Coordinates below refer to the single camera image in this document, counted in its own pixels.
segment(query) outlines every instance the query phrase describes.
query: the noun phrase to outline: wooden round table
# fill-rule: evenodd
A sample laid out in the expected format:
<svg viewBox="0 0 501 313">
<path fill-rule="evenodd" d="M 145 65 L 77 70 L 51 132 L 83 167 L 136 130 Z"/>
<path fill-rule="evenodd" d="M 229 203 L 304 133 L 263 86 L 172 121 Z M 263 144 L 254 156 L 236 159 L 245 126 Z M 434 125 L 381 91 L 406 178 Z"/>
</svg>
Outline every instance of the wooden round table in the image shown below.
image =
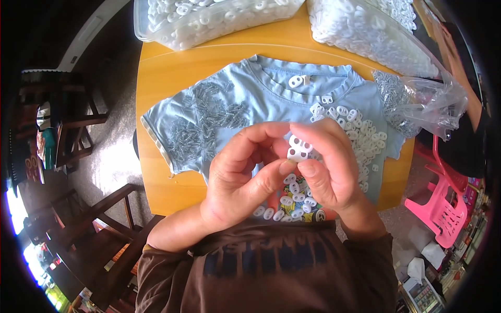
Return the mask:
<svg viewBox="0 0 501 313">
<path fill-rule="evenodd" d="M 136 124 L 143 181 L 151 213 L 170 215 L 205 198 L 206 185 L 197 172 L 171 178 L 169 167 L 139 118 L 160 100 L 188 88 L 229 63 L 254 54 L 299 63 L 350 64 L 364 79 L 371 71 L 388 68 L 361 56 L 315 42 L 311 37 L 306 4 L 286 21 L 236 32 L 196 48 L 175 52 L 158 43 L 144 43 L 139 61 L 136 91 Z M 386 159 L 377 204 L 384 210 L 400 204 L 407 184 L 414 139 L 407 140 L 400 159 Z"/>
</svg>

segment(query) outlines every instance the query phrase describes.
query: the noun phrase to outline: tiled floor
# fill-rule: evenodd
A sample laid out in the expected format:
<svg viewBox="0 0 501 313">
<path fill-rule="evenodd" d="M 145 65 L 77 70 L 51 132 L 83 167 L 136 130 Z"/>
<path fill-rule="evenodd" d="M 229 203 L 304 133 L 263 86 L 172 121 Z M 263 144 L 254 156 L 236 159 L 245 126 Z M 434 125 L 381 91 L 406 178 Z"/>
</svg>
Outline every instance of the tiled floor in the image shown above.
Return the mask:
<svg viewBox="0 0 501 313">
<path fill-rule="evenodd" d="M 141 166 L 133 146 L 136 128 L 135 90 L 141 43 L 131 41 L 125 49 L 96 74 L 98 86 L 94 93 L 99 110 L 109 110 L 105 124 L 89 127 L 95 149 L 91 156 L 80 161 L 79 170 L 69 175 L 69 182 L 80 196 L 93 205 L 125 183 L 143 186 Z M 425 186 L 430 176 L 424 160 L 414 156 L 403 199 Z M 134 221 L 144 225 L 152 217 L 144 190 L 130 196 Z M 122 204 L 106 212 L 126 223 Z M 403 204 L 379 213 L 394 240 L 394 263 L 407 264 L 433 238 L 430 230 Z M 346 238 L 338 223 L 338 235 Z"/>
</svg>

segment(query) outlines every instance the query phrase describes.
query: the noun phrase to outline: fingernail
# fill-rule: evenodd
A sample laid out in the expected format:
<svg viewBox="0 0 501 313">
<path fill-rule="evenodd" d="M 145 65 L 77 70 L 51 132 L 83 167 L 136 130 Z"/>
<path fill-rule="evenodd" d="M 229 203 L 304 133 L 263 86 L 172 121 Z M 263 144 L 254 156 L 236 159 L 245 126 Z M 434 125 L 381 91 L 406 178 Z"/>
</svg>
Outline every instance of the fingernail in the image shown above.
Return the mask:
<svg viewBox="0 0 501 313">
<path fill-rule="evenodd" d="M 293 160 L 287 160 L 279 166 L 279 173 L 281 175 L 288 175 L 294 171 L 298 164 Z"/>
<path fill-rule="evenodd" d="M 300 164 L 298 165 L 298 169 L 303 176 L 313 177 L 315 176 L 315 168 L 311 165 Z"/>
</svg>

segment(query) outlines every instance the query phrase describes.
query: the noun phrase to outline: pile of white plastic parts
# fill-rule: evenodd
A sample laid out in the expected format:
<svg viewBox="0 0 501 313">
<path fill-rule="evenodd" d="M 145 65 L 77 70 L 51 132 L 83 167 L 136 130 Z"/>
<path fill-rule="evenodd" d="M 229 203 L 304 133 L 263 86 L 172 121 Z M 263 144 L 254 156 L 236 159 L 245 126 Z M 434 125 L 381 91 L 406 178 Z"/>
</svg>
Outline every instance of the pile of white plastic parts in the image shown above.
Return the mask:
<svg viewBox="0 0 501 313">
<path fill-rule="evenodd" d="M 160 43 L 173 50 L 185 50 L 235 31 L 288 19 L 303 2 L 148 0 L 148 29 Z"/>
<path fill-rule="evenodd" d="M 298 80 L 297 77 L 292 77 L 289 84 Z M 322 104 L 329 105 L 333 102 L 331 96 L 322 96 Z M 372 126 L 371 120 L 363 120 L 363 114 L 360 110 L 348 110 L 344 106 L 336 108 L 331 107 L 326 110 L 320 103 L 315 103 L 311 106 L 310 112 L 312 113 L 311 122 L 323 120 L 324 118 L 331 118 L 335 120 L 339 126 L 346 132 L 346 135 L 351 141 L 351 147 L 355 153 L 358 164 L 358 183 L 360 189 L 365 193 L 369 190 L 369 166 L 376 155 L 381 153 L 381 150 L 386 147 L 386 139 L 388 135 L 384 132 L 377 132 L 376 127 Z M 309 158 L 317 159 L 322 162 L 322 156 L 314 149 L 313 145 L 305 142 L 296 136 L 292 135 L 289 139 L 291 146 L 287 151 L 287 158 L 296 162 L 302 162 Z M 372 165 L 372 171 L 379 171 L 379 166 Z M 284 184 L 289 185 L 289 190 L 292 197 L 283 196 L 280 198 L 280 203 L 290 206 L 295 202 L 302 202 L 300 210 L 294 210 L 291 215 L 285 215 L 283 210 L 275 212 L 273 208 L 265 209 L 259 206 L 254 211 L 254 216 L 263 216 L 268 220 L 273 218 L 274 221 L 292 222 L 301 220 L 304 213 L 310 213 L 312 207 L 317 205 L 317 201 L 312 197 L 311 190 L 308 186 L 303 186 L 304 193 L 301 187 L 296 182 L 296 175 L 290 174 L 285 180 Z"/>
<path fill-rule="evenodd" d="M 364 0 L 366 3 L 378 8 L 392 19 L 400 23 L 412 33 L 417 29 L 414 19 L 416 13 L 412 8 L 413 0 Z"/>
<path fill-rule="evenodd" d="M 438 68 L 411 33 L 416 29 L 416 14 L 410 3 L 308 0 L 313 39 L 369 58 L 404 76 L 436 77 Z"/>
</svg>

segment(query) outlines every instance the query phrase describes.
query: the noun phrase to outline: plastic storage container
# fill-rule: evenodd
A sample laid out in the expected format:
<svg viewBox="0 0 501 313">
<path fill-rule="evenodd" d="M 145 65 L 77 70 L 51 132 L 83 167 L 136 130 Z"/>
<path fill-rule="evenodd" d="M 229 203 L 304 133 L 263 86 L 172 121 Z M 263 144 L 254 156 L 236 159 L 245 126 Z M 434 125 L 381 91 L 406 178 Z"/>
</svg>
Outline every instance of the plastic storage container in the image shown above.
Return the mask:
<svg viewBox="0 0 501 313">
<path fill-rule="evenodd" d="M 313 39 L 404 76 L 434 78 L 443 66 L 412 33 L 364 0 L 308 0 Z"/>
<path fill-rule="evenodd" d="M 134 0 L 134 33 L 186 50 L 246 28 L 291 18 L 305 0 Z"/>
<path fill-rule="evenodd" d="M 400 23 L 408 31 L 417 29 L 414 19 L 416 13 L 412 8 L 413 0 L 364 0 L 366 3 L 376 7 L 379 11 L 387 14 L 392 19 Z"/>
</svg>

